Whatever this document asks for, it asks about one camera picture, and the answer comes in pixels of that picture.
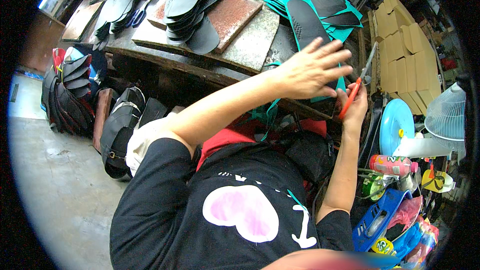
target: pink heart print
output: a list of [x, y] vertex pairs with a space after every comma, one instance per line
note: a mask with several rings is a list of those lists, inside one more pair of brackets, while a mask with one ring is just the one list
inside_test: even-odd
[[203, 202], [204, 218], [219, 226], [235, 226], [243, 238], [262, 243], [279, 232], [279, 216], [263, 192], [255, 185], [223, 186], [213, 190]]

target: wooden table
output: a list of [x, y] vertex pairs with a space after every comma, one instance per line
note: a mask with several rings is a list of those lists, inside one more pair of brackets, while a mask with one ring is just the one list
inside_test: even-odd
[[[146, 12], [151, 13], [159, 0], [152, 0], [147, 6]], [[87, 0], [84, 0], [78, 9], [83, 9], [88, 6]], [[94, 42], [94, 26], [95, 22], [90, 25], [81, 44], [93, 46]], [[115, 38], [110, 38], [104, 51], [112, 54], [118, 54], [141, 60], [149, 61], [160, 65], [164, 69], [175, 69], [181, 72], [187, 72], [201, 77], [211, 83], [220, 87], [226, 87], [238, 81], [249, 78], [258, 71], [252, 69], [244, 69], [228, 63], [219, 62], [217, 60], [209, 59], [204, 56], [195, 55], [186, 51], [166, 49], [166, 48], [147, 48], [135, 44], [131, 38], [135, 33], [136, 28], [129, 27], [121, 33], [115, 35]], [[274, 61], [286, 61], [294, 52], [296, 46], [292, 47], [293, 32], [288, 22], [280, 22], [279, 28], [273, 39], [270, 50], [265, 59], [265, 64]], [[271, 69], [272, 67], [264, 67], [262, 71]], [[288, 111], [296, 112], [303, 117], [322, 120], [331, 119], [335, 109], [332, 102], [316, 102], [310, 104], [309, 100], [302, 100], [301, 102], [293, 99], [281, 99], [278, 105]]]

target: stack of cardboard boxes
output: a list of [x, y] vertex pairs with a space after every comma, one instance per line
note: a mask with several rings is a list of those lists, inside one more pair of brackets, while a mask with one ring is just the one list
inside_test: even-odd
[[426, 115], [440, 95], [435, 52], [399, 0], [384, 0], [375, 11], [380, 52], [380, 85], [406, 102], [414, 115]]

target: black t-shirt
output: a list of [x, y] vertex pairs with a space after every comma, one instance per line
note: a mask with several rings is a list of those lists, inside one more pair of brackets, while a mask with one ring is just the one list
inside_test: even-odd
[[282, 154], [256, 147], [208, 161], [192, 176], [181, 142], [150, 145], [112, 219], [114, 269], [260, 269], [301, 249], [353, 251], [348, 213], [315, 227]]

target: plastic bottle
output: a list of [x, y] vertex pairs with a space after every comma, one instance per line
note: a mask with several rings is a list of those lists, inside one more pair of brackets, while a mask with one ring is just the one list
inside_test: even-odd
[[404, 156], [388, 156], [374, 154], [370, 158], [370, 169], [383, 174], [396, 175], [404, 177], [409, 173], [417, 172], [419, 167], [417, 162], [412, 162]]

